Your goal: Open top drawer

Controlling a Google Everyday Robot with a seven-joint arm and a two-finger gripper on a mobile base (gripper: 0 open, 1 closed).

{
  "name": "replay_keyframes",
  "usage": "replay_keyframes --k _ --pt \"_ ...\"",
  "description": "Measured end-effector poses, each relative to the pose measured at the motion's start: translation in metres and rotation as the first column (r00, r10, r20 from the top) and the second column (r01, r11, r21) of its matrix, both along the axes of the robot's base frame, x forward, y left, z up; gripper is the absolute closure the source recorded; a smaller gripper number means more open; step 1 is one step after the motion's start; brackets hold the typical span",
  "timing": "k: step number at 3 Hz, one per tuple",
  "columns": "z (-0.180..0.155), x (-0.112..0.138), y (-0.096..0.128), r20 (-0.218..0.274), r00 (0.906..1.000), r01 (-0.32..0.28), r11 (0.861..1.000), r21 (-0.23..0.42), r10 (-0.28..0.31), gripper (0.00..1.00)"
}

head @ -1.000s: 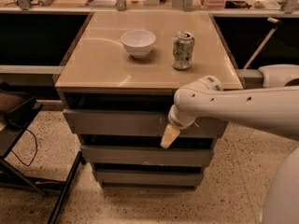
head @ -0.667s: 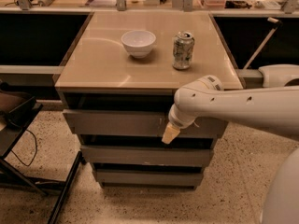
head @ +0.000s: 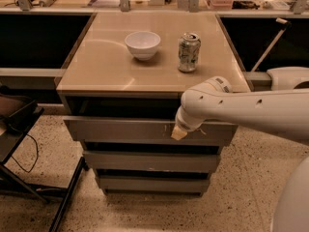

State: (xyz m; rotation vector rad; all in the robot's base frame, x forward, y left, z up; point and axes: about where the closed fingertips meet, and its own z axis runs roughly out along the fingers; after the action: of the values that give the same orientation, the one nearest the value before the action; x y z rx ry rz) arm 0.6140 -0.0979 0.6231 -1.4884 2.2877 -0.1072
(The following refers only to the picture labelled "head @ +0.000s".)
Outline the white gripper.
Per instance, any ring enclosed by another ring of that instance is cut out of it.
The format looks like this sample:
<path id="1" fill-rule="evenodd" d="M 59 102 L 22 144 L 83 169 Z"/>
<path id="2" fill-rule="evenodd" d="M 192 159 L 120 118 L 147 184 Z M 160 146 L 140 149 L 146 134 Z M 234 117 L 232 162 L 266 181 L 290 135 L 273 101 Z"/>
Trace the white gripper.
<path id="1" fill-rule="evenodd" d="M 181 140 L 190 131 L 196 131 L 206 119 L 206 112 L 201 109 L 188 109 L 180 107 L 176 114 L 176 126 L 173 127 L 171 137 Z"/>

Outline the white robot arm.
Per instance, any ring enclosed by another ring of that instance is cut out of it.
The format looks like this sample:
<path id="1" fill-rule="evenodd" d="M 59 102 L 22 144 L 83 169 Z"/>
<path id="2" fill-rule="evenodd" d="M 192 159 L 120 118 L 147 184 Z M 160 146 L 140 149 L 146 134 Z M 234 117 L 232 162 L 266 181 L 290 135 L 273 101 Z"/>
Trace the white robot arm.
<path id="1" fill-rule="evenodd" d="M 184 91 L 171 137 L 180 140 L 208 119 L 309 145 L 309 90 L 234 93 L 227 79 L 212 77 Z M 309 232 L 309 158 L 284 186 L 270 232 Z"/>

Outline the white robot base shoulder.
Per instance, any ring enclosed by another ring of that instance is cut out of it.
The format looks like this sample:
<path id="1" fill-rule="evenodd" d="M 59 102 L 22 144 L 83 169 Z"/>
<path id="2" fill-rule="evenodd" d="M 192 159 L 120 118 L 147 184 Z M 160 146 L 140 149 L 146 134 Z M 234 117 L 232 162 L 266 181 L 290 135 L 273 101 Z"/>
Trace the white robot base shoulder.
<path id="1" fill-rule="evenodd" d="M 309 88 L 309 68 L 282 67 L 267 70 L 267 74 L 273 91 Z"/>

